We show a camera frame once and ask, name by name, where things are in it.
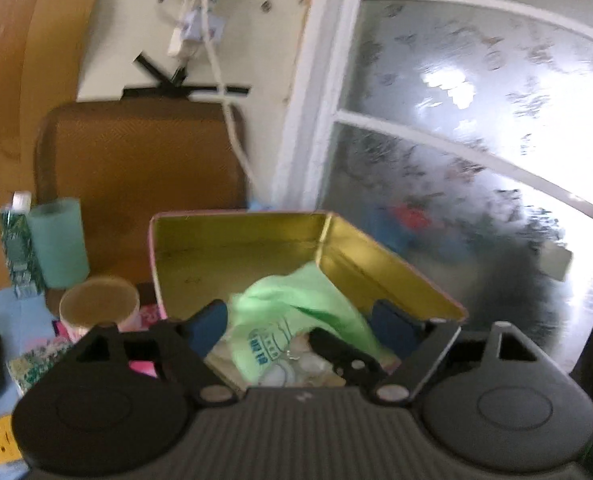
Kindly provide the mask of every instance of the blue table surface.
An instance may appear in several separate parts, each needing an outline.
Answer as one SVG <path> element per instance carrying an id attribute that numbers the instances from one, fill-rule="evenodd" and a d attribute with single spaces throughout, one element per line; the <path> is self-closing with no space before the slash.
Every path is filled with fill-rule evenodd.
<path id="1" fill-rule="evenodd" d="M 54 337 L 52 320 L 42 296 L 17 300 L 10 288 L 0 290 L 0 334 L 6 362 L 45 339 Z M 7 385 L 0 396 L 0 415 L 12 411 L 19 400 L 19 391 L 6 372 Z M 0 480 L 11 480 L 18 474 L 0 474 Z"/>

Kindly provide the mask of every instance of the green plastic bag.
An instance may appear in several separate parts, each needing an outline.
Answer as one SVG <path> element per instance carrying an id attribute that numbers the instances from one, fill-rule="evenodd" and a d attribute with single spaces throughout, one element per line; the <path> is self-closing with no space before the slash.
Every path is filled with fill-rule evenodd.
<path id="1" fill-rule="evenodd" d="M 368 323 L 314 262 L 289 276 L 268 276 L 230 298 L 228 339 L 243 377 L 260 375 L 298 332 L 320 327 L 375 359 L 384 350 Z"/>

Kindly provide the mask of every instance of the ribbed black surface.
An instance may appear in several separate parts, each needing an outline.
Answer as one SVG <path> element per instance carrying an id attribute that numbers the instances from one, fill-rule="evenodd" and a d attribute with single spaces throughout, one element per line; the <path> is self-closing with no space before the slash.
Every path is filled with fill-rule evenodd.
<path id="1" fill-rule="evenodd" d="M 33 471 L 29 479 L 57 476 Z M 405 410 L 353 388 L 251 390 L 231 408 L 202 412 L 159 460 L 115 479 L 516 479 L 480 472 L 435 449 Z M 522 476 L 582 480 L 574 465 Z"/>

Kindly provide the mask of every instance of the screw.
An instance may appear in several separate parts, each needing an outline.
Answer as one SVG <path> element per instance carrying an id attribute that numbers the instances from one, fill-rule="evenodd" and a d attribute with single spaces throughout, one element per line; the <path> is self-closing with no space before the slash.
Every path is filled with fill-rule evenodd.
<path id="1" fill-rule="evenodd" d="M 212 404 L 232 399 L 232 390 L 222 384 L 212 384 L 201 389 L 201 398 Z"/>
<path id="2" fill-rule="evenodd" d="M 410 392 L 399 384 L 386 384 L 377 390 L 377 397 L 385 402 L 401 402 L 410 397 Z"/>

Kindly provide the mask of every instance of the green tube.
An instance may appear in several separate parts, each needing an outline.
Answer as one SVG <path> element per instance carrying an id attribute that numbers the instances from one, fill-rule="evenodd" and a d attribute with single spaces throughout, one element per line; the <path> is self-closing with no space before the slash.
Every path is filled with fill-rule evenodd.
<path id="1" fill-rule="evenodd" d="M 50 288 L 69 288 L 90 273 L 85 252 L 81 204 L 75 198 L 32 208 L 27 214 L 32 243 Z"/>

